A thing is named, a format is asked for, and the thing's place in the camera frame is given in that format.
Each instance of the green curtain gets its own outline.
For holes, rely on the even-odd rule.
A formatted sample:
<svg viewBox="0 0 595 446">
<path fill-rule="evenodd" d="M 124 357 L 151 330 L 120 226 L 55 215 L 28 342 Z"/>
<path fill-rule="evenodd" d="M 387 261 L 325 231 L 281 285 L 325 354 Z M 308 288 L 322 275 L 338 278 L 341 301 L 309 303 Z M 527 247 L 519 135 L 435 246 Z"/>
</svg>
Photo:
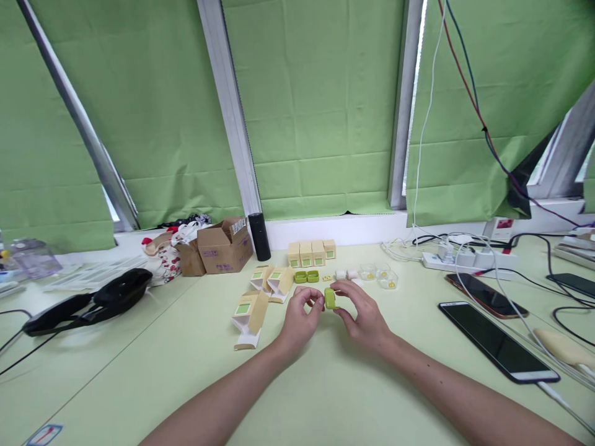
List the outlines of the green curtain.
<svg viewBox="0 0 595 446">
<path fill-rule="evenodd" d="M 402 0 L 224 0 L 267 219 L 389 212 Z"/>
<path fill-rule="evenodd" d="M 242 215 L 196 0 L 33 0 L 141 227 Z"/>
<path fill-rule="evenodd" d="M 593 150 L 595 150 L 595 142 L 589 150 L 589 164 L 583 181 L 584 212 L 586 214 L 595 214 L 595 156 L 593 156 Z"/>
<path fill-rule="evenodd" d="M 17 2 L 0 1 L 0 229 L 55 253 L 114 246 L 89 153 Z"/>
<path fill-rule="evenodd" d="M 451 6 L 469 52 L 482 115 L 497 153 L 512 170 L 564 117 L 595 76 L 595 2 L 475 0 L 451 2 Z M 448 14 L 447 24 L 470 79 Z M 438 2 L 430 0 L 407 169 L 410 222 L 440 25 Z M 508 180 L 490 154 L 444 33 L 423 135 L 419 185 L 419 225 L 487 221 L 496 215 L 519 217 L 506 203 Z"/>
</svg>

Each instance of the phone screen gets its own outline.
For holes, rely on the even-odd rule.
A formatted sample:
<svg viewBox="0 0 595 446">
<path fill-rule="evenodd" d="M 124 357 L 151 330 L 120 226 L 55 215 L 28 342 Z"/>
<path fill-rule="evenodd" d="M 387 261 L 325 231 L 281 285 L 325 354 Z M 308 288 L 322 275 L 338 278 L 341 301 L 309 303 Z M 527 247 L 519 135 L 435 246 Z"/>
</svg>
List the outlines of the phone screen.
<svg viewBox="0 0 595 446">
<path fill-rule="evenodd" d="M 550 280 L 554 278 L 557 282 L 568 286 L 568 288 L 582 292 L 590 297 L 595 297 L 595 282 L 591 282 L 590 280 L 570 273 L 554 274 L 553 276 L 547 276 L 547 278 Z"/>
<path fill-rule="evenodd" d="M 489 306 L 496 313 L 502 316 L 517 316 L 516 311 L 514 311 L 514 308 L 512 305 L 510 305 L 508 299 L 498 291 L 494 290 L 494 288 L 488 287 L 481 280 L 471 276 L 470 274 L 460 274 L 460 276 L 465 288 L 467 288 L 471 295 L 477 300 L 483 302 L 485 305 Z M 459 278 L 456 274 L 449 274 L 448 278 L 453 280 L 455 283 L 461 283 L 459 282 Z M 516 302 L 515 304 L 521 314 L 525 315 L 529 313 Z"/>
<path fill-rule="evenodd" d="M 551 370 L 470 304 L 442 304 L 440 308 L 509 373 Z"/>
</svg>

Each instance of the clear plastic cup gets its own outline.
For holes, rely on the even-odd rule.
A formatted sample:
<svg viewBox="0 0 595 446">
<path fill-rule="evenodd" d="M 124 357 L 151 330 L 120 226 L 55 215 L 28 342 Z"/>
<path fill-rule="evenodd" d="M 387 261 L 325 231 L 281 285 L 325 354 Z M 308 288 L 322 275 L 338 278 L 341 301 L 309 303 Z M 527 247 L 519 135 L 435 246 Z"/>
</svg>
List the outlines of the clear plastic cup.
<svg viewBox="0 0 595 446">
<path fill-rule="evenodd" d="M 390 266 L 388 263 L 376 262 L 374 263 L 374 267 L 376 268 L 376 279 L 385 278 L 390 272 Z"/>
<path fill-rule="evenodd" d="M 374 280 L 376 278 L 376 267 L 371 263 L 364 263 L 359 266 L 358 274 L 362 280 Z"/>
<path fill-rule="evenodd" d="M 382 288 L 396 289 L 399 277 L 393 271 L 387 271 L 386 276 L 381 276 L 378 279 L 378 283 Z"/>
</svg>

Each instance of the vr headset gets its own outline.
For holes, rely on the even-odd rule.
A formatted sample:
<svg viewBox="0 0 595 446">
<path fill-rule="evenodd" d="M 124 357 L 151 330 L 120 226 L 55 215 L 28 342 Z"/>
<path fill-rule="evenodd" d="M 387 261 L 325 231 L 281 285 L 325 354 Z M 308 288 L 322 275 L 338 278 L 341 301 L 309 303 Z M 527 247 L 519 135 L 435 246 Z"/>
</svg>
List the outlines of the vr headset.
<svg viewBox="0 0 595 446">
<path fill-rule="evenodd" d="M 23 332 L 31 337 L 52 335 L 111 319 L 141 300 L 152 277 L 146 269 L 131 269 L 95 293 L 68 297 L 33 316 L 23 326 Z M 76 315 L 90 304 L 87 311 Z"/>
</svg>

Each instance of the hand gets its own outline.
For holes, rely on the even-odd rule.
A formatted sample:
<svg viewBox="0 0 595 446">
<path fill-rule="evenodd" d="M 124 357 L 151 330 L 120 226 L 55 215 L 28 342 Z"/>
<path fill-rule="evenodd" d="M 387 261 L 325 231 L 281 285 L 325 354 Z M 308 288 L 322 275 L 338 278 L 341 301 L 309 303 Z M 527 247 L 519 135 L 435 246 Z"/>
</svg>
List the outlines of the hand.
<svg viewBox="0 0 595 446">
<path fill-rule="evenodd" d="M 385 354 L 396 336 L 386 325 L 376 301 L 351 281 L 337 281 L 330 287 L 337 295 L 349 297 L 358 311 L 357 318 L 353 320 L 343 308 L 333 310 L 345 322 L 349 337 L 368 350 L 381 356 Z"/>
<path fill-rule="evenodd" d="M 305 304 L 312 307 L 309 313 L 304 310 Z M 275 343 L 292 356 L 299 354 L 316 331 L 323 311 L 324 296 L 319 290 L 297 287 L 287 304 L 285 322 Z"/>
</svg>

